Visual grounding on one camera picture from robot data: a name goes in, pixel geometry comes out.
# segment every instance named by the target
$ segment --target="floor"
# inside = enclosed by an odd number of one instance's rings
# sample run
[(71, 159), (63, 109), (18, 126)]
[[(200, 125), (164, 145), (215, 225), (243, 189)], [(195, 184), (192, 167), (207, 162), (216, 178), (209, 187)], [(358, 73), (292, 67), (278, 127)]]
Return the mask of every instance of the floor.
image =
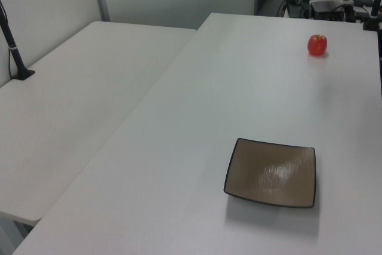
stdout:
[(258, 0), (257, 15), (275, 17), (282, 1), (284, 0)]

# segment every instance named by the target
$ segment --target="dark plate edge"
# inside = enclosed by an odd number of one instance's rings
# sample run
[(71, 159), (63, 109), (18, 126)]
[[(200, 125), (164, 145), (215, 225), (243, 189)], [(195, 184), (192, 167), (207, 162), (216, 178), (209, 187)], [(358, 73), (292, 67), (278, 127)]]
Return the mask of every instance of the dark plate edge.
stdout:
[[(280, 205), (280, 204), (273, 204), (273, 203), (269, 203), (269, 202), (264, 202), (264, 201), (256, 201), (256, 200), (253, 200), (253, 199), (249, 199), (249, 198), (244, 198), (244, 197), (241, 197), (241, 196), (237, 196), (235, 194), (232, 194), (232, 193), (229, 193), (228, 191), (226, 191), (226, 185), (227, 185), (227, 179), (228, 179), (228, 174), (229, 174), (229, 169), (231, 167), (231, 163), (232, 163), (232, 159), (233, 159), (233, 155), (235, 154), (235, 150), (236, 150), (236, 147), (238, 145), (238, 142), (239, 140), (247, 140), (247, 141), (250, 141), (250, 142), (257, 142), (257, 143), (267, 143), (267, 142), (259, 142), (258, 140), (248, 140), (248, 139), (243, 139), (241, 137), (239, 137), (237, 140), (236, 140), (236, 143), (235, 143), (235, 147), (233, 148), (233, 151), (232, 151), (232, 154), (231, 154), (231, 159), (229, 161), (229, 165), (228, 165), (228, 170), (227, 170), (227, 174), (226, 174), (226, 179), (224, 181), (224, 193), (228, 194), (228, 195), (231, 195), (231, 196), (234, 196), (234, 197), (237, 197), (237, 198), (240, 198), (240, 199), (244, 199), (244, 200), (247, 200), (247, 201), (252, 201), (252, 202), (256, 202), (256, 203), (261, 203), (261, 204), (266, 204), (266, 205), (271, 205), (271, 206), (278, 206), (278, 207), (287, 207), (287, 208), (312, 208), (315, 206), (315, 202), (316, 202), (316, 185), (317, 185), (317, 168), (316, 168), (316, 150), (312, 147), (304, 147), (304, 146), (289, 146), (289, 147), (293, 147), (293, 148), (303, 148), (303, 149), (306, 149), (306, 148), (310, 148), (310, 149), (313, 149), (314, 151), (314, 161), (315, 161), (315, 187), (314, 187), (314, 191), (313, 191), (313, 203), (312, 205), (308, 205), (308, 206), (296, 206), (296, 205)], [(288, 146), (288, 145), (280, 145), (278, 143), (267, 143), (267, 144), (271, 144), (271, 145), (278, 145), (278, 146)]]

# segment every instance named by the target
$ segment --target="tabletop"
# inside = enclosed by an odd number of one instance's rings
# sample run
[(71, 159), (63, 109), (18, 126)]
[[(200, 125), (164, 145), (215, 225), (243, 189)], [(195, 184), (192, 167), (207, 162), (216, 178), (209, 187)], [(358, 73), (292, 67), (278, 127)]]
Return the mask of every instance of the tabletop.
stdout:
[[(238, 137), (315, 148), (315, 206), (225, 194)], [(381, 139), (376, 33), (212, 14), (14, 254), (378, 254)]]
[(35, 225), (195, 31), (94, 22), (0, 89), (0, 215)]

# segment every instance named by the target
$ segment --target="plate rim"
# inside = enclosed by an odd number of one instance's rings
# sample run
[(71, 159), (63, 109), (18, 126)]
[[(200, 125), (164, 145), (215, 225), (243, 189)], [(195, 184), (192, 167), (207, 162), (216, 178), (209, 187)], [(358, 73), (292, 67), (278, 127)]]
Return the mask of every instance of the plate rim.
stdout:
[[(229, 170), (231, 168), (231, 163), (232, 163), (233, 155), (235, 154), (236, 147), (237, 147), (238, 142), (240, 140), (246, 140), (246, 141), (249, 141), (249, 142), (256, 142), (256, 143), (266, 143), (266, 144), (269, 144), (269, 145), (276, 145), (276, 146), (288, 146), (288, 147), (291, 147), (291, 148), (303, 148), (303, 149), (309, 148), (309, 149), (313, 149), (313, 162), (315, 164), (315, 186), (314, 186), (314, 190), (313, 190), (313, 202), (312, 202), (312, 204), (311, 205), (307, 205), (307, 206), (305, 206), (305, 205), (299, 206), (299, 205), (274, 204), (274, 203), (269, 203), (269, 202), (265, 202), (265, 201), (257, 201), (257, 200), (254, 200), (254, 199), (238, 196), (238, 195), (235, 195), (235, 194), (232, 194), (232, 193), (228, 192), (226, 190), (228, 174), (229, 174)], [(232, 151), (232, 154), (231, 154), (231, 159), (229, 161), (228, 170), (227, 170), (227, 174), (226, 174), (226, 179), (224, 181), (224, 193), (226, 193), (228, 195), (231, 195), (231, 196), (234, 196), (234, 197), (237, 197), (237, 198), (240, 198), (240, 199), (244, 199), (244, 200), (252, 201), (252, 202), (256, 202), (256, 203), (261, 203), (261, 204), (266, 204), (266, 205), (272, 205), (272, 206), (278, 206), (278, 207), (287, 207), (287, 208), (312, 208), (312, 207), (315, 206), (315, 202), (316, 202), (316, 185), (317, 185), (317, 167), (316, 167), (316, 150), (315, 150), (315, 148), (307, 147), (307, 146), (291, 146), (291, 145), (283, 145), (283, 144), (279, 144), (279, 143), (261, 142), (261, 141), (258, 141), (258, 140), (248, 140), (248, 139), (244, 139), (244, 138), (239, 137), (236, 140), (235, 147), (233, 148), (233, 151)]]

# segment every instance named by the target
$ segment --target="table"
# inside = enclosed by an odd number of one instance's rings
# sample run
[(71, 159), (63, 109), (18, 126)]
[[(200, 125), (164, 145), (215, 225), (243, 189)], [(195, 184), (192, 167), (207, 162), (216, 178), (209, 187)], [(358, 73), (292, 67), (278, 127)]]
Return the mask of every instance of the table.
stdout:
[[(225, 194), (238, 137), (314, 147), (314, 208)], [(212, 14), (14, 254), (378, 254), (381, 139), (376, 33)]]
[(35, 225), (195, 31), (95, 22), (0, 89), (0, 216)]

